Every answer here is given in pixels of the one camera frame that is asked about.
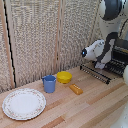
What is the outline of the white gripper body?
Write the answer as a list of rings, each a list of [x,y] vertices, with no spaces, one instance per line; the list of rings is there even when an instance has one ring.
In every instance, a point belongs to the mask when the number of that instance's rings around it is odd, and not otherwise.
[[[103,69],[105,67],[105,65],[106,65],[105,63],[96,62],[94,67],[96,69]]]

